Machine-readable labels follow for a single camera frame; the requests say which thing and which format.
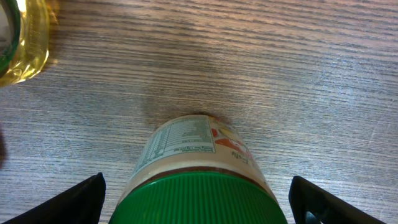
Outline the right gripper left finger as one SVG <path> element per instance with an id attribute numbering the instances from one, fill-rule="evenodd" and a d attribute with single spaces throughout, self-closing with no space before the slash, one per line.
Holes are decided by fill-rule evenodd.
<path id="1" fill-rule="evenodd" d="M 105 195 L 106 182 L 99 172 L 4 224 L 97 224 Z"/>

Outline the clear Vim dish soap bottle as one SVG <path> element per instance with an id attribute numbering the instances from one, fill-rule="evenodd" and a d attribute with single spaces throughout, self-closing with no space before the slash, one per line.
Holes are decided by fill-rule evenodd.
<path id="1" fill-rule="evenodd" d="M 50 19 L 43 0 L 1 0 L 1 86 L 24 82 L 49 56 Z"/>

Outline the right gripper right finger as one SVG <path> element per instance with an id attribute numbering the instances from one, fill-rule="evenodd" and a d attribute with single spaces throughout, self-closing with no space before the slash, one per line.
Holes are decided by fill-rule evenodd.
<path id="1" fill-rule="evenodd" d="M 289 203 L 296 224 L 384 224 L 301 176 L 292 179 Z"/>

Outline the green lid white jar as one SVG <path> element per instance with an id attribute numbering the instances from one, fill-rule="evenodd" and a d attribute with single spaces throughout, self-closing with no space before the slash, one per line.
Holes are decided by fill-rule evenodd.
<path id="1" fill-rule="evenodd" d="M 238 132 L 203 114 L 164 123 L 149 138 L 111 223 L 285 223 Z"/>

